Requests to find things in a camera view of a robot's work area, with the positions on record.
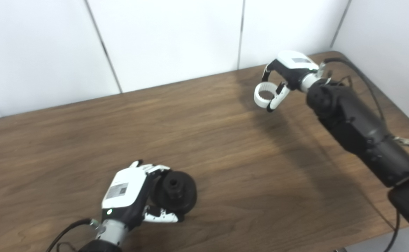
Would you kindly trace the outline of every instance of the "wire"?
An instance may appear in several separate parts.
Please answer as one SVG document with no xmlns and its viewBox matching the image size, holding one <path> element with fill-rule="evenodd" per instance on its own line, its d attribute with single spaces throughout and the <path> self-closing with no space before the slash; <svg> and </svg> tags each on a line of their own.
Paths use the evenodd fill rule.
<svg viewBox="0 0 409 252">
<path fill-rule="evenodd" d="M 69 242 L 58 243 L 57 244 L 57 252 L 60 252 L 60 246 L 61 245 L 67 245 L 70 248 L 71 251 L 78 252 L 77 249 L 72 244 L 70 244 Z"/>
<path fill-rule="evenodd" d="M 65 228 L 55 239 L 54 241 L 49 245 L 49 247 L 47 248 L 46 252 L 50 252 L 55 244 L 57 244 L 57 242 L 67 233 L 69 232 L 71 229 L 78 227 L 79 225 L 89 225 L 91 223 L 91 219 L 90 218 L 86 218 L 86 219 L 82 219 L 82 220 L 77 220 L 76 222 L 70 224 L 67 228 Z"/>
<path fill-rule="evenodd" d="M 386 247 L 386 249 L 383 252 L 389 252 L 391 250 L 391 248 L 394 245 L 394 242 L 396 241 L 397 235 L 399 233 L 399 228 L 400 228 L 400 213 L 398 210 L 396 210 L 397 213 L 397 217 L 396 217 L 396 227 L 394 228 L 394 233 L 393 233 L 393 237 L 391 238 L 391 241 L 388 244 L 388 247 Z"/>
<path fill-rule="evenodd" d="M 352 62 L 347 61 L 345 59 L 341 59 L 341 58 L 328 58 L 325 59 L 324 64 L 330 63 L 330 62 L 340 62 L 343 63 L 345 65 L 347 65 L 348 67 L 350 67 L 352 70 L 354 70 L 354 72 L 361 78 L 361 80 L 366 84 L 366 86 L 369 89 L 369 92 L 371 93 L 372 99 L 374 99 L 375 105 L 377 106 L 377 109 L 379 110 L 379 114 L 380 114 L 380 119 L 382 119 L 383 123 L 386 126 L 386 120 L 385 120 L 385 115 L 383 114 L 382 111 L 382 107 L 380 107 L 379 101 L 377 100 L 377 97 L 374 94 L 374 91 L 372 90 L 372 81 L 369 80 L 369 78 L 367 78 L 363 72 L 361 72 L 358 67 L 356 65 L 354 65 Z"/>
</svg>

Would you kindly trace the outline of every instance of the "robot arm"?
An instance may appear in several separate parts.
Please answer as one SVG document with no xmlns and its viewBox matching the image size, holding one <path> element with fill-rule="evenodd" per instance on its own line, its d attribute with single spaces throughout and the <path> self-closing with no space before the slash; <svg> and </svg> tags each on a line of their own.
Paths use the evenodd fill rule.
<svg viewBox="0 0 409 252">
<path fill-rule="evenodd" d="M 153 205 L 146 205 L 148 197 Z M 121 252 L 121 246 L 133 228 L 142 222 L 182 222 L 197 200 L 192 177 L 171 171 L 167 166 L 133 162 L 114 176 L 102 200 L 102 223 L 84 219 L 66 228 L 47 249 L 49 252 L 60 238 L 78 225 L 92 225 L 96 238 L 79 252 Z"/>
<path fill-rule="evenodd" d="M 308 68 L 296 67 L 292 62 L 304 62 Z M 315 69 L 315 65 L 302 53 L 279 53 L 277 59 L 266 67 L 263 82 L 256 88 L 254 96 L 259 96 L 259 90 L 266 85 L 272 70 L 285 78 L 290 90 L 306 93 L 307 105 L 335 140 L 358 156 L 385 186 L 392 188 L 388 198 L 409 222 L 409 154 L 351 88 L 322 79 L 323 68 Z M 273 100 L 267 101 L 269 112 L 276 108 L 271 106 Z"/>
</svg>

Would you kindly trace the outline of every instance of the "label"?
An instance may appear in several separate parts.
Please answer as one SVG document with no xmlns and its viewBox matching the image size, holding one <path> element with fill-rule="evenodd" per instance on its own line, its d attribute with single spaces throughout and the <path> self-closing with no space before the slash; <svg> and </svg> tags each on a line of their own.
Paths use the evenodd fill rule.
<svg viewBox="0 0 409 252">
<path fill-rule="evenodd" d="M 128 188 L 128 183 L 113 185 L 108 190 L 108 193 L 106 194 L 106 199 L 124 196 L 127 188 Z"/>
</svg>

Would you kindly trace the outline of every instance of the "white ring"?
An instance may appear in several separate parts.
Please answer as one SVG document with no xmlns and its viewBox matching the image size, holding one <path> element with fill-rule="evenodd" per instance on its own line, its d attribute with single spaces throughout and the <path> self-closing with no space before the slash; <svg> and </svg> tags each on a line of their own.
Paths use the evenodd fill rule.
<svg viewBox="0 0 409 252">
<path fill-rule="evenodd" d="M 256 86 L 256 89 L 254 90 L 254 101 L 256 102 L 256 104 L 259 107 L 263 107 L 266 108 L 268 107 L 268 104 L 271 102 L 270 99 L 263 99 L 260 96 L 260 92 L 262 91 L 267 91 L 272 93 L 274 96 L 276 96 L 276 89 L 277 89 L 277 85 L 271 82 L 262 82 L 259 83 L 259 85 Z"/>
</svg>

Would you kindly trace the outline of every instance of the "wooden table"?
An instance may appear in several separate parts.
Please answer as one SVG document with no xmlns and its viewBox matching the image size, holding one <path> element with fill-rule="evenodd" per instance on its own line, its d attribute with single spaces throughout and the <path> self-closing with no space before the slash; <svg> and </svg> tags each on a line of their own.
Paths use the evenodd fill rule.
<svg viewBox="0 0 409 252">
<path fill-rule="evenodd" d="M 331 67 L 335 78 L 353 75 Z M 304 94 L 273 113 L 255 105 L 263 68 L 0 118 L 0 252 L 44 251 L 71 222 L 99 218 L 114 174 L 140 158 L 188 172 L 198 203 L 183 223 L 143 223 L 124 251 L 324 252 L 391 232 L 387 188 L 323 129 Z M 391 131 L 409 138 L 409 119 L 379 100 Z M 63 240 L 79 248 L 93 235 L 82 227 Z"/>
</svg>

